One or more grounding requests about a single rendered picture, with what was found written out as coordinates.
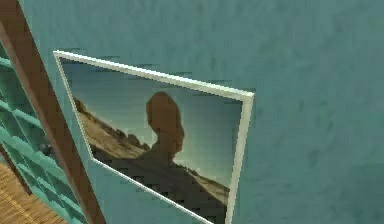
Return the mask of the white framed landscape picture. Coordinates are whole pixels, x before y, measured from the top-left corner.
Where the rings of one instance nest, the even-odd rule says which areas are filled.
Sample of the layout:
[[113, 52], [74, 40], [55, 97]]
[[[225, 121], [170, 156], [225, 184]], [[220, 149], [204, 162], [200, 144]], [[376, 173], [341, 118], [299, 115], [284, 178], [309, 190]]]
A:
[[57, 50], [90, 160], [203, 224], [231, 224], [254, 93]]

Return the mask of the teal panelled room door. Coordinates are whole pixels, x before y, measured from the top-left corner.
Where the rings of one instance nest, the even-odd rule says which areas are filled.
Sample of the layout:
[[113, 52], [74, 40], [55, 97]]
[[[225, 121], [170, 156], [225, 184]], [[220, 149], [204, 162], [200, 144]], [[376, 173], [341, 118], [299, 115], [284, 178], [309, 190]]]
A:
[[68, 224], [88, 224], [2, 45], [0, 145], [34, 195]]

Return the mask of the brown wooden door frame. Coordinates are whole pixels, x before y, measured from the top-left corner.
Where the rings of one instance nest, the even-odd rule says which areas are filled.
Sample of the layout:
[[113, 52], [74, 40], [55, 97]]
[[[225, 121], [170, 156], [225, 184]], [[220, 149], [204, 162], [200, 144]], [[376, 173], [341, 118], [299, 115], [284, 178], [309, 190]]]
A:
[[0, 41], [89, 224], [107, 224], [18, 0], [0, 0]]

